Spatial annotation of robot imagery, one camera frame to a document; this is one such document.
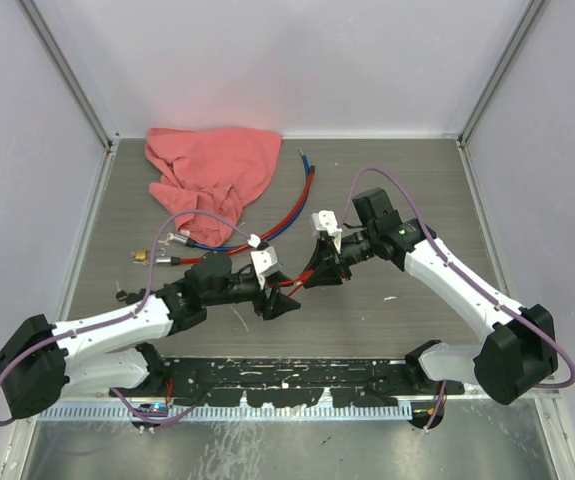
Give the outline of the red cable padlock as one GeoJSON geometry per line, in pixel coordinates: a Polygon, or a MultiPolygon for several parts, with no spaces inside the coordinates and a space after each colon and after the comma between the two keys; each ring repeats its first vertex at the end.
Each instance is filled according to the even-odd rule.
{"type": "Polygon", "coordinates": [[[298,292],[303,286],[304,283],[313,275],[312,269],[307,269],[303,271],[296,279],[287,279],[287,280],[275,280],[269,281],[268,285],[270,287],[291,287],[292,290],[288,292],[287,296],[292,297],[296,292],[298,292]]]}

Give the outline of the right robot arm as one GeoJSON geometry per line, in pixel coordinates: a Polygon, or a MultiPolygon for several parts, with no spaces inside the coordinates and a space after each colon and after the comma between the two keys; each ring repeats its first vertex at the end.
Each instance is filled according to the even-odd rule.
{"type": "Polygon", "coordinates": [[[473,345],[430,340],[405,357],[411,390],[426,394],[440,381],[478,385],[509,405],[558,368],[552,315],[526,308],[492,287],[448,250],[416,218],[403,221],[387,193],[374,188],[355,196],[360,229],[344,235],[333,212],[313,214],[318,234],[305,271],[305,288],[340,285],[353,265],[377,257],[419,280],[445,301],[477,336],[473,345]]]}

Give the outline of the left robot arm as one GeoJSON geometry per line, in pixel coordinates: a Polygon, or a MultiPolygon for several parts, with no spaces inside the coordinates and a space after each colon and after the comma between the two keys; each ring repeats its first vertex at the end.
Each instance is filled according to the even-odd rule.
{"type": "Polygon", "coordinates": [[[0,394],[13,420],[37,415],[61,397],[110,388],[161,393],[167,372],[151,342],[187,331],[212,306],[249,302],[273,320],[300,308],[282,293],[286,277],[269,251],[234,271],[225,253],[208,253],[184,276],[133,305],[73,321],[24,320],[0,349],[0,394]]]}

